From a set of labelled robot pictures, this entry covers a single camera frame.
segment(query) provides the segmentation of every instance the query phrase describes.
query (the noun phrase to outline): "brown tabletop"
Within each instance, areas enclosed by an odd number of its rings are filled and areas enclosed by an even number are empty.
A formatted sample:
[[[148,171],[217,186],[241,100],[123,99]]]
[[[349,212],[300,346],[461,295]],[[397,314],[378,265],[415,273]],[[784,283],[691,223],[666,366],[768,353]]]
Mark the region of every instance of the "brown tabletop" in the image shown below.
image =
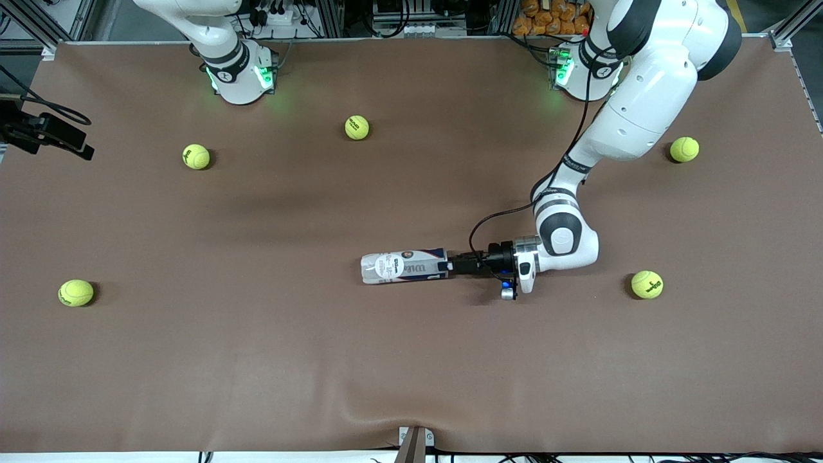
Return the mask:
[[[466,250],[556,164],[582,104],[516,44],[298,44],[245,107],[197,65],[184,46],[40,65],[97,153],[0,166],[0,451],[385,447],[410,424],[447,451],[820,450],[823,139],[768,40],[648,155],[593,171],[599,261],[516,302],[359,273],[371,252]],[[700,156],[673,164],[685,135]],[[183,165],[189,143],[211,169]],[[477,242],[533,233],[520,213]],[[659,299],[626,293],[641,269]],[[60,304],[70,278],[99,284],[92,306]]]

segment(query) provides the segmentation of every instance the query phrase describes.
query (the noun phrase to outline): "tennis ball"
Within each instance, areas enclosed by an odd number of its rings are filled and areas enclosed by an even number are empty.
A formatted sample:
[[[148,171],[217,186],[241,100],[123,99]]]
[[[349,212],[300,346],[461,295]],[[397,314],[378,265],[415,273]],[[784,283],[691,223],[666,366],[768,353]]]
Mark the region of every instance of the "tennis ball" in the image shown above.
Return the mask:
[[[346,135],[352,140],[362,140],[369,134],[369,121],[363,116],[346,119]]]
[[[663,292],[663,279],[650,270],[638,272],[631,279],[631,290],[643,299],[654,299]]]
[[[69,280],[57,291],[60,302],[69,307],[79,307],[88,304],[95,295],[95,289],[89,282],[83,280]]]
[[[672,143],[669,153],[677,162],[688,162],[697,157],[700,145],[692,137],[680,137]]]
[[[188,145],[183,150],[183,163],[196,171],[208,166],[211,159],[208,150],[203,145]]]

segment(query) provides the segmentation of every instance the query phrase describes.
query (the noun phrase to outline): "robotic arm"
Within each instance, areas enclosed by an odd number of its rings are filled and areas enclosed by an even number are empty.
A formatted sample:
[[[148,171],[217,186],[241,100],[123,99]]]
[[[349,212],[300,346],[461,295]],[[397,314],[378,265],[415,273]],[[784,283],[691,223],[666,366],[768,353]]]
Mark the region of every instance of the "robotic arm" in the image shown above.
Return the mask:
[[[226,18],[237,12],[240,0],[134,2],[191,40],[206,62],[215,91],[229,103],[245,105],[274,88],[272,51],[252,40],[241,40]]]
[[[577,188],[602,159],[643,156],[682,110],[695,84],[725,69],[742,40],[739,26],[714,0],[591,0],[595,22],[569,50],[562,82],[572,96],[605,96],[621,61],[623,82],[560,163],[532,188],[537,236],[492,243],[480,256],[501,279],[504,299],[531,292],[537,273],[597,260],[597,233],[586,223]],[[470,269],[456,259],[456,270]]]

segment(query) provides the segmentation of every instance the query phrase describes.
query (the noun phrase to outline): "yellow line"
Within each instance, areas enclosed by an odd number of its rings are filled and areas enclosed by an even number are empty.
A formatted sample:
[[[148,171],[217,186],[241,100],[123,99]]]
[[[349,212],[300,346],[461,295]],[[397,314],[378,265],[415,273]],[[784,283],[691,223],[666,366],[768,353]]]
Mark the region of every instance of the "yellow line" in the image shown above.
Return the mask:
[[[737,5],[737,0],[726,0],[726,4],[728,5],[729,11],[732,12],[732,17],[737,21],[737,24],[740,25],[740,30],[743,34],[747,33],[746,23],[743,22],[743,14],[740,13],[740,6]]]

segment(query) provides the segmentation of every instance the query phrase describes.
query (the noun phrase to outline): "brown leather surface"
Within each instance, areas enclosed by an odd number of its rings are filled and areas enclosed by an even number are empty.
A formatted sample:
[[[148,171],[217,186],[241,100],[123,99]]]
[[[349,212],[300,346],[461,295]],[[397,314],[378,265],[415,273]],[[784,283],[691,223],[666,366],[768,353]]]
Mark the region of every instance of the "brown leather surface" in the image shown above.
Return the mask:
[[[465,250],[555,165],[582,104],[516,44],[298,44],[247,107],[197,65],[183,46],[62,46],[40,66],[35,89],[94,120],[97,153],[0,166],[0,450],[385,447],[409,424],[448,451],[820,450],[823,139],[768,40],[648,155],[593,171],[599,261],[517,302],[358,268]],[[676,165],[664,144],[684,135],[701,154]],[[210,170],[183,165],[189,143]],[[477,243],[533,233],[520,213]],[[659,299],[626,293],[641,269]],[[99,284],[92,306],[60,304],[70,278]]]

